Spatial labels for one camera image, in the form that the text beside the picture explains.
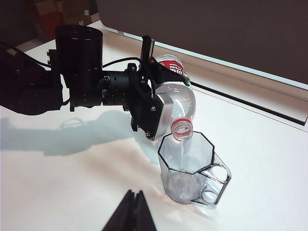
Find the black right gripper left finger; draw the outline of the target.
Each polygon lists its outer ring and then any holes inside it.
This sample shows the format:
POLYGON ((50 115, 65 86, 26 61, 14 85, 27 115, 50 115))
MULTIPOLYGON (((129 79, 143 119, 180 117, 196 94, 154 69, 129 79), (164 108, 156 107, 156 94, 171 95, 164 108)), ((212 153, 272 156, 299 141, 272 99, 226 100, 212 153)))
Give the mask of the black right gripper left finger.
POLYGON ((102 231, 129 231, 131 229, 134 199, 135 193, 128 190, 102 231))

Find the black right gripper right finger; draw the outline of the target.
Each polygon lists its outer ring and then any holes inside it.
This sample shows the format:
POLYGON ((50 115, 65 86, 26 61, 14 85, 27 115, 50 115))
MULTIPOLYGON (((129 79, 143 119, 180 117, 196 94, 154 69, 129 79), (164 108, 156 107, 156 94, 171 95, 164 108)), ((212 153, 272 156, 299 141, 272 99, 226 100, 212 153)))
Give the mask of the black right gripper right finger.
POLYGON ((134 206, 134 230, 135 231, 156 231, 150 209, 143 191, 139 191, 135 198, 134 206))

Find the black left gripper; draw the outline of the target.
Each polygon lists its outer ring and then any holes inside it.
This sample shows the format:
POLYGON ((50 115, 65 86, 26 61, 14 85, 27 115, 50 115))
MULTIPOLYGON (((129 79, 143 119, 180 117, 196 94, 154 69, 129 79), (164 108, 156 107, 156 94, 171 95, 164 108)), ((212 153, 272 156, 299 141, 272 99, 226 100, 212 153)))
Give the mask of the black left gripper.
POLYGON ((156 85, 165 82, 190 82, 183 66, 178 62, 156 61, 153 57, 154 43, 155 40, 150 36, 143 36, 141 56, 135 58, 139 65, 129 63, 126 69, 130 85, 126 108, 131 114, 133 131, 141 128, 144 132, 157 132, 159 103, 155 100, 156 85))

